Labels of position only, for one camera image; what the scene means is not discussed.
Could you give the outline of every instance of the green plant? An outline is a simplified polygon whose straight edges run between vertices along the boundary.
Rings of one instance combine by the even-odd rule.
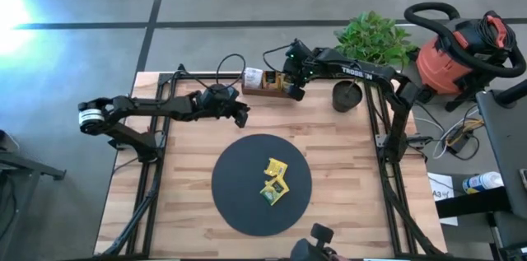
[[[408,51],[416,46],[405,40],[408,34],[395,26],[393,19],[383,18],[371,11],[350,20],[344,30],[335,31],[338,42],[335,49],[348,58],[356,58],[379,65],[395,64],[404,67]]]

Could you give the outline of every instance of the vacuum hose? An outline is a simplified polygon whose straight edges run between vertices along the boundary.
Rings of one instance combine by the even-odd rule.
[[[404,18],[417,26],[422,26],[437,33],[442,39],[447,40],[450,43],[449,52],[451,52],[452,55],[463,64],[480,72],[490,73],[496,77],[518,77],[525,72],[525,59],[516,44],[509,53],[512,68],[505,68],[486,63],[465,51],[454,37],[454,34],[441,23],[415,15],[416,12],[425,10],[444,12],[448,15],[450,20],[459,18],[458,11],[451,5],[443,2],[422,2],[406,9],[404,11]]]

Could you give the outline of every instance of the concrete floor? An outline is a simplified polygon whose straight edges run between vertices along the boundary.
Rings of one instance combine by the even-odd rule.
[[[9,19],[18,23],[148,21],[153,1],[21,0],[16,7],[2,10],[0,27]],[[405,7],[424,1],[452,3],[466,17],[480,17],[490,9],[503,17],[527,16],[527,0],[163,0],[158,21],[348,19],[369,10],[402,18]],[[430,16],[441,17],[435,13]],[[527,26],[512,27],[520,49],[527,53]],[[428,30],[407,28],[415,44],[422,44],[433,36]],[[184,63],[190,71],[212,71],[219,59],[233,52],[243,54],[249,66],[263,68],[264,50],[287,44],[296,37],[311,47],[333,46],[336,29],[156,30],[146,70],[173,71],[179,63]],[[106,144],[107,138],[79,132],[77,103],[130,91],[145,30],[15,30],[0,35],[2,45],[12,47],[12,50],[0,49],[3,50],[0,53],[0,128],[12,134],[27,155],[68,169],[64,181],[41,180],[30,215],[22,227],[24,240],[13,250],[19,260],[90,256],[115,151]],[[278,67],[283,63],[281,54],[270,58]],[[236,64],[226,63],[224,68],[237,70]],[[415,74],[412,68],[406,72]],[[492,87],[507,87],[518,81],[496,80]],[[439,105],[428,107],[439,121],[450,126],[461,118],[468,105],[451,114]],[[414,112],[428,119],[419,108]],[[418,124],[418,128],[423,134],[439,134],[428,124]],[[430,159],[429,171],[473,174],[495,170],[496,163],[485,134],[484,130],[478,132],[482,146],[471,161],[458,161],[445,155],[440,160]],[[458,256],[490,258],[486,245],[474,243],[485,241],[487,228],[473,218],[462,219],[461,224],[444,229],[449,251]],[[470,239],[471,235],[481,238]]]

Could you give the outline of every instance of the butcher block tabletop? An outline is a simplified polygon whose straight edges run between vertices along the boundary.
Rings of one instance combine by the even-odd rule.
[[[159,74],[140,72],[133,87],[133,96],[154,98]],[[236,84],[236,89],[240,91],[238,101],[251,108],[244,128],[238,128],[233,119],[200,119],[188,123],[171,121],[150,257],[289,257],[299,239],[314,241],[310,238],[314,223],[334,230],[330,246],[342,256],[393,257],[366,100],[347,113],[335,111],[331,105],[331,92],[336,82],[310,82],[305,87],[304,100],[300,102],[244,96],[240,85]],[[213,81],[206,80],[205,83],[213,84]],[[202,89],[203,86],[194,80],[178,80],[176,94],[183,96]],[[145,132],[150,119],[129,117],[126,124]],[[407,133],[415,132],[411,115]],[[268,237],[244,235],[232,229],[216,209],[211,191],[212,169],[221,153],[234,141],[256,133],[283,137],[295,145],[305,156],[313,181],[310,203],[300,220],[284,232]],[[135,156],[134,150],[120,151],[115,167]],[[446,251],[424,160],[415,151],[407,151],[400,165],[412,217],[432,243]],[[113,175],[96,253],[107,249],[130,220],[140,172],[141,163],[135,161]],[[142,247],[146,219],[144,216],[139,226],[136,249]],[[403,223],[400,218],[397,219],[405,251]]]

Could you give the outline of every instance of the red shop vacuum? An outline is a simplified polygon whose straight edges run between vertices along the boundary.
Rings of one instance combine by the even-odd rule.
[[[417,16],[416,12],[435,10],[448,15],[440,22]],[[437,33],[437,37],[411,55],[422,79],[418,100],[427,103],[435,95],[457,95],[445,109],[455,110],[495,77],[518,77],[525,72],[525,60],[516,45],[514,31],[494,11],[482,19],[463,19],[443,2],[423,2],[404,11],[404,18]],[[507,59],[511,68],[504,67]]]

